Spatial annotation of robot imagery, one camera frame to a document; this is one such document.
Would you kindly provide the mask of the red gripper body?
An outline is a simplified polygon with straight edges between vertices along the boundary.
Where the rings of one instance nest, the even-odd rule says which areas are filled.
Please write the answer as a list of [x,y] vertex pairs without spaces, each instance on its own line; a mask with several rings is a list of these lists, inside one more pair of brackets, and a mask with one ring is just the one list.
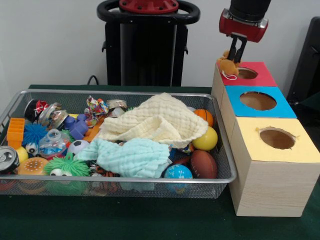
[[234,17],[229,9],[224,8],[219,19],[219,32],[226,36],[240,36],[249,42],[258,43],[264,36],[269,20],[263,18],[258,22],[247,22]]

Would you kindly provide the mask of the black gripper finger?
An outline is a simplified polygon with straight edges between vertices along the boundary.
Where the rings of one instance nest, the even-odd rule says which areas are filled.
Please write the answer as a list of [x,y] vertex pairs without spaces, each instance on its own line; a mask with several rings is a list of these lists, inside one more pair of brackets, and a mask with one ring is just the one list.
[[240,40],[241,40],[241,46],[236,51],[236,54],[235,54],[235,57],[234,57],[234,62],[235,63],[240,63],[241,62],[241,59],[242,59],[242,56],[243,56],[243,53],[244,53],[244,50],[245,50],[245,47],[246,47],[246,44],[247,44],[247,39],[246,38],[241,38]]
[[228,53],[228,59],[234,62],[238,61],[238,55],[237,55],[237,41],[238,41],[238,37],[237,36],[233,36],[232,37],[232,43],[229,49],[229,53]]

